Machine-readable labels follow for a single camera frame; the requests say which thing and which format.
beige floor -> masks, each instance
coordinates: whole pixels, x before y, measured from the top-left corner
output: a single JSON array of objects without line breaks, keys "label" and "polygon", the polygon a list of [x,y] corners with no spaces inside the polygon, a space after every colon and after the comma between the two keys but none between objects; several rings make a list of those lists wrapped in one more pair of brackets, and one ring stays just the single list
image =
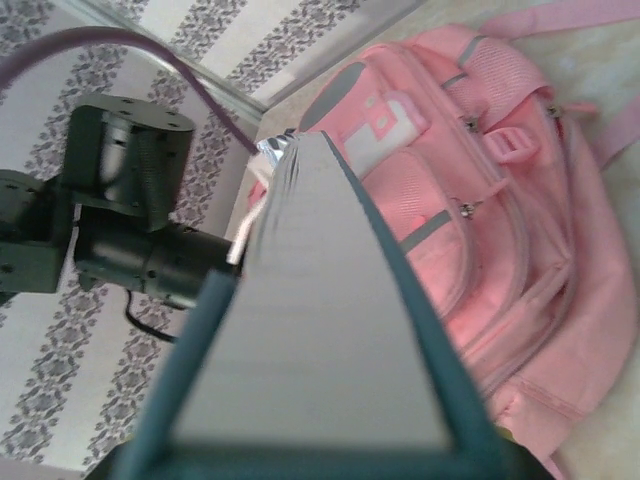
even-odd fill
[{"label": "beige floor", "polygon": [[[496,12],[540,1],[431,0],[375,41],[407,37],[448,22],[479,26]],[[640,34],[638,22],[547,35],[517,42],[554,81],[560,100],[597,102],[602,116],[587,131],[596,131],[608,117],[640,92]],[[270,110],[258,138],[297,125],[323,75]],[[605,174],[612,201],[629,240],[636,278],[640,272],[640,146],[629,149]],[[230,228],[245,211],[250,178],[243,182]],[[596,413],[581,424],[562,451],[577,480],[640,479],[640,349],[629,361],[617,385]]]}]

purple cable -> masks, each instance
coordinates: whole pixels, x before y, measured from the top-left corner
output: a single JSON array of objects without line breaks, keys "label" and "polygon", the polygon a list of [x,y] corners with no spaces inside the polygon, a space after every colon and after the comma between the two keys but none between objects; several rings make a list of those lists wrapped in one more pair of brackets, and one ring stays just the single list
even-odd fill
[{"label": "purple cable", "polygon": [[187,65],[158,42],[139,33],[120,28],[71,28],[69,30],[45,35],[38,40],[27,43],[25,46],[16,50],[15,53],[3,59],[2,63],[0,63],[0,91],[8,88],[11,83],[26,70],[53,55],[71,50],[72,48],[102,43],[139,48],[140,50],[154,54],[156,57],[173,66],[180,72],[185,80],[189,82],[189,85],[191,85],[202,101],[220,119],[222,124],[227,127],[229,132],[231,132],[252,155],[258,153],[253,141],[233,123],[224,109],[213,99],[209,92],[207,92],[206,88],[198,81]]}]

